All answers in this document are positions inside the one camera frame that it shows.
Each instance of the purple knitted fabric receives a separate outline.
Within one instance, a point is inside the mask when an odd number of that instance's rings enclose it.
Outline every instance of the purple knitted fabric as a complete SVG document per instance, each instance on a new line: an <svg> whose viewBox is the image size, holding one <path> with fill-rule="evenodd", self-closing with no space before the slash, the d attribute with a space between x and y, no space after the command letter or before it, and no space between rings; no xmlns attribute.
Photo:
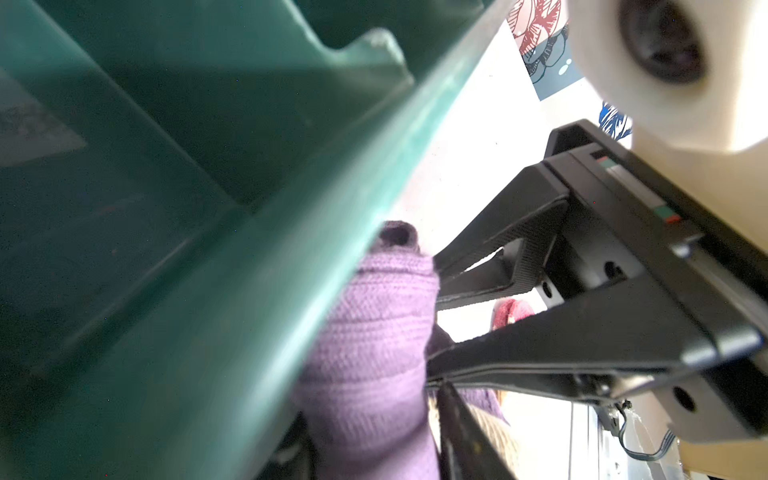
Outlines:
<svg viewBox="0 0 768 480"><path fill-rule="evenodd" d="M439 478L424 391L438 289L415 229L388 222L293 390L319 454L317 478Z"/></svg>

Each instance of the wire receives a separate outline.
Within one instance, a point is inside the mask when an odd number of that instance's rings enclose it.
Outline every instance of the wire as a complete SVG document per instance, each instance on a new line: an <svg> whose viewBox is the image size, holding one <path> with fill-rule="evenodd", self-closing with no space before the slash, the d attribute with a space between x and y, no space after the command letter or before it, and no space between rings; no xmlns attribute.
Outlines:
<svg viewBox="0 0 768 480"><path fill-rule="evenodd" d="M628 449L627 446L624 445L624 431L627 429L627 414L624 412L623 406L617 404L616 407L618 408L621 416L624 417L624 424L619 429L619 443L621 444L621 448L624 449L630 458L640 460L641 462L655 462L662 459L667 454L667 452L669 452L670 447L677 438L671 430L667 430L667 433L664 434L664 438L661 439L661 446L655 453L633 452L632 450Z"/></svg>

